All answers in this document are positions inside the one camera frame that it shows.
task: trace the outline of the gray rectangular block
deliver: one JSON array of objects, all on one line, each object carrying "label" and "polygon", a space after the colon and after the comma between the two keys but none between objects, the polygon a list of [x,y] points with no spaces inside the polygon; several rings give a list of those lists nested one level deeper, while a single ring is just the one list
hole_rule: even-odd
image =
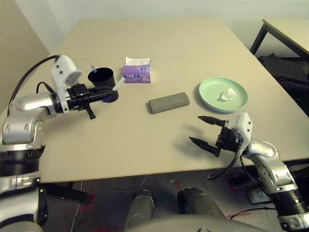
[{"label": "gray rectangular block", "polygon": [[163,111],[176,109],[186,106],[190,103],[185,92],[177,93],[170,96],[157,98],[149,101],[150,111],[152,114],[157,114]]}]

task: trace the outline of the electrical cable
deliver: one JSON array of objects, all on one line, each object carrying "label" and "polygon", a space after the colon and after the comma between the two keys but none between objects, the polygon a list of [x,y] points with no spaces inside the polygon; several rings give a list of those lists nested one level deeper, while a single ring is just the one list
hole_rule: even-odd
[{"label": "electrical cable", "polygon": [[240,211],[240,212],[234,214],[230,219],[233,219],[234,217],[236,217],[237,215],[239,215],[241,213],[253,211],[253,210],[276,210],[276,209],[275,208],[269,208],[269,207],[246,209],[246,210],[243,210],[243,211]]},{"label": "electrical cable", "polygon": [[[242,160],[242,157],[243,157],[243,154],[240,156],[240,162],[241,162],[241,166],[242,166],[242,169],[243,171],[245,172],[245,174],[250,178],[250,180],[255,184],[255,185],[263,185],[263,182],[258,180],[258,179],[254,179],[250,174],[249,172],[247,171],[244,163],[243,163],[243,160]],[[260,188],[262,190],[263,193],[265,193],[269,198],[270,198],[270,195],[262,188]]]},{"label": "electrical cable", "polygon": [[256,184],[256,185],[262,184],[262,182],[261,182],[260,180],[253,179],[253,177],[248,173],[248,171],[247,171],[247,169],[246,169],[246,167],[245,167],[245,165],[244,165],[244,163],[243,163],[242,157],[243,157],[243,154],[240,156],[240,162],[241,162],[241,166],[242,166],[242,169],[243,169],[243,171],[245,172],[245,174],[250,178],[250,180],[251,180],[254,184]]},{"label": "electrical cable", "polygon": [[54,93],[55,91],[53,90],[53,88],[50,87],[50,85],[48,85],[47,83],[45,83],[44,81],[41,81],[37,84],[37,89],[35,91],[35,93],[39,93],[39,88],[40,88],[40,85],[41,84],[44,84],[45,87],[47,88],[47,90],[50,92],[50,93]]},{"label": "electrical cable", "polygon": [[[222,171],[222,168],[216,168],[215,170]],[[243,172],[238,172],[238,171],[234,171],[234,170],[227,171],[226,173],[227,174],[243,174]]]},{"label": "electrical cable", "polygon": [[[84,185],[84,181],[81,182],[80,191],[83,190],[83,185]],[[78,207],[77,207],[77,209],[76,209],[77,202],[78,202],[78,201],[76,201],[76,203],[75,203],[75,215],[74,215],[74,218],[73,218],[73,221],[72,221],[72,225],[71,225],[70,232],[74,232],[75,229],[76,229],[76,228],[74,228],[74,224],[75,224],[75,222],[76,222],[76,219],[77,219],[77,216],[78,216],[78,213],[79,213],[79,208],[80,208],[80,205],[81,205],[81,203],[78,202]]]},{"label": "electrical cable", "polygon": [[9,101],[9,105],[11,103],[11,101],[13,101],[13,99],[16,97],[20,87],[22,86],[23,82],[25,81],[25,79],[29,76],[30,73],[33,72],[33,70],[35,70],[37,67],[39,67],[41,64],[45,63],[46,61],[50,60],[50,59],[58,59],[59,56],[58,55],[54,55],[54,56],[51,56],[51,57],[47,57],[41,61],[39,61],[38,63],[36,63],[35,65],[33,65],[24,75],[23,77],[20,79],[20,81],[18,82],[18,84],[16,85],[14,91],[13,91],[13,94],[11,96],[11,99]]},{"label": "electrical cable", "polygon": [[116,190],[116,189],[114,190],[114,189],[105,189],[105,188],[99,187],[99,186],[97,186],[97,185],[89,185],[89,186],[96,187],[96,188],[101,189],[101,190],[106,191],[106,192],[133,193],[133,192],[137,191],[137,190],[145,183],[146,178],[147,178],[147,176],[145,176],[145,177],[143,178],[142,182],[141,182],[135,189],[133,189],[133,190]]},{"label": "electrical cable", "polygon": [[236,154],[235,154],[234,158],[232,159],[232,161],[230,162],[230,164],[226,168],[223,168],[220,172],[209,174],[207,176],[207,179],[208,180],[214,180],[214,179],[218,178],[219,176],[221,176],[222,174],[226,173],[228,170],[230,170],[234,166],[238,156],[239,156],[239,149],[236,152]]}]

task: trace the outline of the tissue box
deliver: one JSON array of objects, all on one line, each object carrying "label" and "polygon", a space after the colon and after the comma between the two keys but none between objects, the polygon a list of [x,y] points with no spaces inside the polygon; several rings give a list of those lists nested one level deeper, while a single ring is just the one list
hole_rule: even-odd
[{"label": "tissue box", "polygon": [[126,57],[123,77],[126,83],[150,83],[151,82],[151,65],[150,58],[131,59]]}]

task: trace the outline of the black cable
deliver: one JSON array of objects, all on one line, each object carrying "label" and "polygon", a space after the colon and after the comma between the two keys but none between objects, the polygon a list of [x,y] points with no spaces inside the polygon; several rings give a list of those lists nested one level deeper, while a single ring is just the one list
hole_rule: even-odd
[{"label": "black cable", "polygon": [[245,174],[250,178],[250,180],[251,180],[254,184],[256,184],[256,185],[262,184],[262,182],[261,182],[260,180],[253,179],[252,176],[249,174],[249,172],[247,171],[247,169],[246,169],[246,167],[245,167],[245,165],[244,165],[244,163],[243,163],[242,157],[243,157],[243,154],[240,156],[240,162],[241,162],[241,166],[242,166],[242,169],[243,169],[243,171],[245,172]]},{"label": "black cable", "polygon": [[50,92],[50,93],[54,93],[55,91],[53,90],[53,88],[51,88],[47,83],[45,83],[44,81],[41,81],[37,84],[37,89],[35,91],[35,93],[39,93],[39,88],[40,88],[40,85],[41,84],[44,84],[45,87],[47,88],[47,90]]},{"label": "black cable", "polygon": [[57,60],[58,58],[59,58],[58,55],[54,55],[54,56],[51,56],[51,57],[47,57],[47,58],[41,60],[40,62],[36,63],[35,65],[33,65],[33,66],[23,75],[23,77],[20,79],[20,81],[19,81],[18,84],[16,85],[16,87],[15,87],[15,89],[14,89],[14,92],[13,92],[13,94],[12,94],[12,96],[11,96],[11,99],[10,99],[10,101],[9,101],[9,106],[10,106],[11,101],[13,101],[13,99],[16,97],[16,95],[17,95],[17,93],[18,93],[18,91],[19,91],[21,85],[23,84],[23,82],[25,81],[25,79],[27,78],[27,76],[29,76],[29,74],[33,72],[33,70],[35,70],[35,69],[36,69],[37,67],[39,67],[41,64],[45,63],[46,61],[48,61],[48,60],[50,60],[50,59],[56,59],[56,60]]},{"label": "black cable", "polygon": [[230,164],[226,168],[223,168],[220,172],[208,175],[207,179],[208,180],[214,180],[214,179],[218,178],[219,176],[221,176],[222,174],[226,173],[228,170],[230,170],[234,166],[234,164],[236,163],[238,155],[239,155],[239,150],[235,153],[233,160],[230,162]]},{"label": "black cable", "polygon": [[[245,172],[245,174],[250,178],[250,180],[251,180],[255,185],[263,185],[263,182],[262,182],[262,181],[253,178],[253,177],[249,174],[249,172],[247,171],[247,169],[246,169],[246,167],[245,167],[245,165],[244,165],[244,163],[243,163],[242,157],[243,157],[243,154],[240,156],[240,162],[241,162],[241,166],[242,166],[242,169],[243,169],[243,171]],[[262,189],[262,188],[260,188],[260,189],[263,191],[263,193],[265,193],[265,194],[270,198],[270,195],[269,195],[264,189]]]},{"label": "black cable", "polygon": [[262,209],[264,209],[264,210],[276,210],[275,208],[269,208],[269,207],[246,209],[246,210],[243,210],[243,211],[240,211],[240,212],[234,214],[230,219],[233,219],[238,214],[241,214],[241,213],[244,213],[244,212],[253,211],[253,210],[262,210]]}]

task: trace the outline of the white table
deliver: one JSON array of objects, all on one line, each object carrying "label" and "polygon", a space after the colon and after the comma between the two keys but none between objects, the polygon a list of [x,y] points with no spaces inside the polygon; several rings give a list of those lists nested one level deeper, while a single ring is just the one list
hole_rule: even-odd
[{"label": "white table", "polygon": [[270,33],[305,60],[309,59],[309,20],[301,19],[263,19],[250,51],[255,54],[265,35]]},{"label": "white table", "polygon": [[[243,111],[250,114],[255,138],[275,144],[282,160],[308,157],[307,116],[220,19],[81,20],[53,52],[59,53],[80,65],[80,82],[88,87],[91,63],[113,69],[118,80],[125,56],[150,57],[153,81],[123,84],[117,101],[93,103],[94,120],[81,111],[46,121],[43,182],[226,166],[232,153],[222,152],[218,159],[189,140],[193,136],[214,145],[220,133],[197,116],[231,119],[236,114],[214,112],[199,99],[198,85],[215,76],[235,80],[247,90]],[[19,95],[33,93],[39,81],[51,84],[51,66],[42,65]],[[183,91],[189,106],[149,114],[148,100]]]}]

